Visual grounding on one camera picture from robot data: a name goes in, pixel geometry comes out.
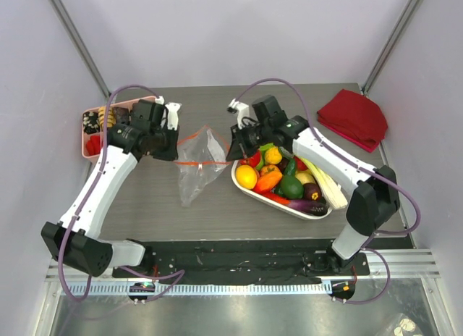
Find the yellow orange toy fruit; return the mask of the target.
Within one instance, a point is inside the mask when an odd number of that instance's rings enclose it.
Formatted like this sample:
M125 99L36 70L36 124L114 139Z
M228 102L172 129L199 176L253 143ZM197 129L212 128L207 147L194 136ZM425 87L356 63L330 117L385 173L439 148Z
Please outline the yellow orange toy fruit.
M239 165L235 171L237 183L247 190L252 190L257 184L259 174L249 165Z

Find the yellow toy pepper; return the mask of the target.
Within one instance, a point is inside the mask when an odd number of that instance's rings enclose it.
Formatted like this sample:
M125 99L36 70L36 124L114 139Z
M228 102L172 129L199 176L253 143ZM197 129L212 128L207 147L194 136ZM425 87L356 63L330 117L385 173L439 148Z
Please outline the yellow toy pepper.
M277 165L283 159L283 155L281 154L278 147L273 146L266 150L264 154L264 161L266 165Z

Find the orange toy tomato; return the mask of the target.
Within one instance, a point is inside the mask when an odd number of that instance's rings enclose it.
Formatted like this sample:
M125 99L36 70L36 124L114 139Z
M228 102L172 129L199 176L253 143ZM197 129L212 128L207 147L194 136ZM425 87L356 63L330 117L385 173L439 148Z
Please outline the orange toy tomato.
M274 164L265 165L260 170L260 176L262 177L270 172L280 172L280 169Z

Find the clear zip top bag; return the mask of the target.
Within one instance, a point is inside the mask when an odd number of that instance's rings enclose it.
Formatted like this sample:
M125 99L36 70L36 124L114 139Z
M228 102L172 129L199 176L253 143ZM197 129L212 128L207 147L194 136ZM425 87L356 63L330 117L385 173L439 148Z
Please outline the clear zip top bag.
M179 168L179 197L188 207L212 183L230 162L226 161L229 144L210 126L202 126L196 133L177 144Z

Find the orange toy bell pepper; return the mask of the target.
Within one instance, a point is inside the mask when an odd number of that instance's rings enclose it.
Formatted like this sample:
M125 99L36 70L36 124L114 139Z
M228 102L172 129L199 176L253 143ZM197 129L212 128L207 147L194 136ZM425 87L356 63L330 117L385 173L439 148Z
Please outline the orange toy bell pepper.
M281 181L283 175L280 171L271 171L261 176L252 189L255 193L263 194L270 192Z

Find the green toy avocado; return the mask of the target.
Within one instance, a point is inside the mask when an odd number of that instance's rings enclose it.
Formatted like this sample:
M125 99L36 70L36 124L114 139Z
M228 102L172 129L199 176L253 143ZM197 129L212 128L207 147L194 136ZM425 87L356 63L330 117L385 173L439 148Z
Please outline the green toy avocado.
M281 182L281 192L288 199L301 199L304 194L302 183L292 175L283 176Z

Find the red toy apple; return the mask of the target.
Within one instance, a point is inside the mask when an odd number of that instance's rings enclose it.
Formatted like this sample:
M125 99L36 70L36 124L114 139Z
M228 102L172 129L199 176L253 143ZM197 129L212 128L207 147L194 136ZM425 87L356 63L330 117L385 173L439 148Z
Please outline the red toy apple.
M257 151L251 157L248 157L246 159L241 159L239 163L241 165L248 165L248 166L251 166L252 168L256 168L259 165L259 163L261 163L261 159L262 159L261 153Z

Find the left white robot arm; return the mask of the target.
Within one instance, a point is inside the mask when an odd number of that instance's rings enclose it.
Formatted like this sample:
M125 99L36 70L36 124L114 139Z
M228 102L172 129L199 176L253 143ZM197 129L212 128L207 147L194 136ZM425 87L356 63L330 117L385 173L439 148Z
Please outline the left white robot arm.
M69 266L91 277L125 266L138 277L154 267L152 248L137 240L104 241L103 222L120 187L141 158L177 159L179 128L171 124L143 131L117 124L109 129L107 147L76 200L56 223L41 230L47 248L60 267Z

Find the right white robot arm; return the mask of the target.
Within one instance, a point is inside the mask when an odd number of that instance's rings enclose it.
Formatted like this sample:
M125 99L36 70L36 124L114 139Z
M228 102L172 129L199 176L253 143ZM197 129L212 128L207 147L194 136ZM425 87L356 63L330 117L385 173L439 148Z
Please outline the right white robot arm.
M234 99L227 110L237 118L231 126L227 160L249 157L262 145L273 143L321 168L350 194L347 224L326 251L329 270L334 274L345 273L375 231L399 210L395 172L387 166L376 169L356 160L324 139L305 118L299 115L289 118L272 95L251 105Z

